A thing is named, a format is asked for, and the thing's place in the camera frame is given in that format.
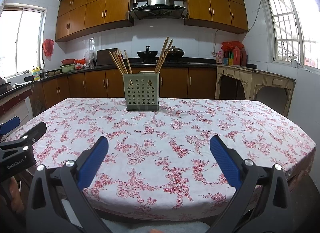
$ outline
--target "backsplash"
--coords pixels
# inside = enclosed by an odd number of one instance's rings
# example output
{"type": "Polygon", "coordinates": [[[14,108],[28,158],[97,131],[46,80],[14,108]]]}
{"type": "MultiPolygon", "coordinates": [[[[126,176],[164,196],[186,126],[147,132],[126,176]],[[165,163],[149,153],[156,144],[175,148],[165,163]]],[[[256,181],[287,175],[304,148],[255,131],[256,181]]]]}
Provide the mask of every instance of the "backsplash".
{"type": "MultiPolygon", "coordinates": [[[[97,32],[66,42],[66,58],[82,59],[90,49],[119,48],[127,51],[128,57],[138,57],[138,51],[161,52],[167,36],[173,45],[182,48],[186,57],[213,59],[215,29],[184,26],[183,19],[136,20],[135,26],[97,32]]],[[[219,30],[216,34],[215,52],[221,49],[223,41],[238,40],[238,34],[219,30]]]]}

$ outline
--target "floral tablecloth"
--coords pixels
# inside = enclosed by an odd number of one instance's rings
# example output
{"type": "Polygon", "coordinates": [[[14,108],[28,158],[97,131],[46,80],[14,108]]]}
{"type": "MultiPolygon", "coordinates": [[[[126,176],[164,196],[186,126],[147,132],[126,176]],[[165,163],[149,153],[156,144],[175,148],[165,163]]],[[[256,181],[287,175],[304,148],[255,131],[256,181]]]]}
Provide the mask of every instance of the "floral tablecloth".
{"type": "Polygon", "coordinates": [[[187,221],[222,212],[233,196],[209,150],[217,134],[243,159],[288,178],[308,170],[315,143],[295,123],[258,101],[160,99],[159,112],[126,111],[123,98],[69,98],[17,129],[44,121],[34,144],[37,165],[62,166],[100,136],[105,157],[84,192],[92,206],[138,219],[187,221]]]}

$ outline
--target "range hood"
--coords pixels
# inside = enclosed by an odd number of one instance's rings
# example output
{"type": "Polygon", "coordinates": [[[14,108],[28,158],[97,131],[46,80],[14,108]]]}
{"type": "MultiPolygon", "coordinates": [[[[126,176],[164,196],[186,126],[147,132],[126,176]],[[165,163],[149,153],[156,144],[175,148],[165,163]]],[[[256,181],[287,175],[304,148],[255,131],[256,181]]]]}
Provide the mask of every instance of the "range hood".
{"type": "Polygon", "coordinates": [[[170,0],[148,0],[147,5],[133,8],[129,14],[134,19],[180,19],[185,18],[188,12],[185,7],[170,5],[170,0]]]}

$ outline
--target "screw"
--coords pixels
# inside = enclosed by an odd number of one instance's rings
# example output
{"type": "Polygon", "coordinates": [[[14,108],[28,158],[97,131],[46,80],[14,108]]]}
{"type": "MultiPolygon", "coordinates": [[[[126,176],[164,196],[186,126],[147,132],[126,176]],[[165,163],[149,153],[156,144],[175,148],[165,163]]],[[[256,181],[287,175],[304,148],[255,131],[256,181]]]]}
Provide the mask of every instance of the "screw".
{"type": "Polygon", "coordinates": [[[275,169],[276,169],[276,170],[281,170],[281,169],[282,169],[282,167],[281,167],[281,165],[280,165],[280,164],[276,163],[276,164],[275,164],[275,169]]]}
{"type": "Polygon", "coordinates": [[[252,166],[253,165],[253,161],[251,161],[250,159],[246,159],[244,161],[244,164],[247,165],[247,166],[252,166]]]}
{"type": "Polygon", "coordinates": [[[66,161],[66,166],[67,167],[72,167],[74,164],[75,164],[75,162],[73,160],[66,161]]]}
{"type": "Polygon", "coordinates": [[[38,171],[41,171],[41,170],[43,170],[44,169],[44,165],[43,164],[40,164],[38,167],[37,167],[37,170],[38,171]]]}

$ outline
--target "old cream-colored table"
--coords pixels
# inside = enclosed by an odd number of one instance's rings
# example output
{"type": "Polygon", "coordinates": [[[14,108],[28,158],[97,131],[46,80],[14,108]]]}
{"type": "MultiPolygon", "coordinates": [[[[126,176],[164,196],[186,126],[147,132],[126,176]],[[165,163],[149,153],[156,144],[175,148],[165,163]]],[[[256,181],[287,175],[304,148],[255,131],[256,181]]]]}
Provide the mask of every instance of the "old cream-colored table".
{"type": "Polygon", "coordinates": [[[219,99],[220,96],[220,85],[222,76],[228,76],[240,80],[244,89],[246,100],[253,100],[259,90],[264,86],[284,88],[287,94],[287,102],[284,107],[283,115],[285,117],[288,116],[293,89],[296,83],[295,79],[257,69],[217,64],[217,84],[215,99],[219,99]]]}

